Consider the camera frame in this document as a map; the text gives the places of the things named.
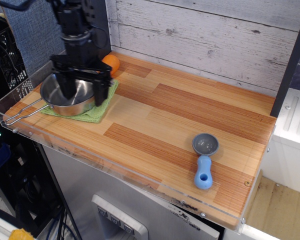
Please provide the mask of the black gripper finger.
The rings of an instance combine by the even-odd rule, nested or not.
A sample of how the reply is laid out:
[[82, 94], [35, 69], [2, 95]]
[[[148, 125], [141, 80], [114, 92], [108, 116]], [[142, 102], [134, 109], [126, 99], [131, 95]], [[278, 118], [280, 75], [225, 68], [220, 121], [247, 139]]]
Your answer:
[[74, 79], [65, 74], [57, 73], [56, 80], [59, 84], [63, 96], [66, 99], [70, 99], [76, 94], [77, 88]]
[[108, 98], [110, 83], [107, 81], [96, 81], [93, 83], [94, 102], [97, 107], [101, 106]]

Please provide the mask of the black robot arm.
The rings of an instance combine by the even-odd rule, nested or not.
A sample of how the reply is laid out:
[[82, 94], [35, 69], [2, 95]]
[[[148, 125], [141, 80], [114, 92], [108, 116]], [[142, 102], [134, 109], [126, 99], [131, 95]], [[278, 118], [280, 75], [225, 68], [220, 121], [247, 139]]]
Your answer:
[[75, 81], [92, 83], [94, 103], [100, 106], [111, 86], [112, 67], [102, 60], [111, 52], [106, 2], [104, 0], [50, 1], [65, 53], [52, 55], [53, 71], [63, 95], [75, 95]]

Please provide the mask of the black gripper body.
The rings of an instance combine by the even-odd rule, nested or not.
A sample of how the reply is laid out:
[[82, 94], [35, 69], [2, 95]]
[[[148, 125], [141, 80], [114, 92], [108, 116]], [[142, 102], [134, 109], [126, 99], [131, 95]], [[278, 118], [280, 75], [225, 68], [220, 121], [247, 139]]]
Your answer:
[[52, 55], [53, 71], [63, 86], [70, 86], [75, 79], [96, 86], [109, 86], [112, 81], [108, 64], [102, 62], [102, 49], [89, 37], [63, 37], [65, 53]]

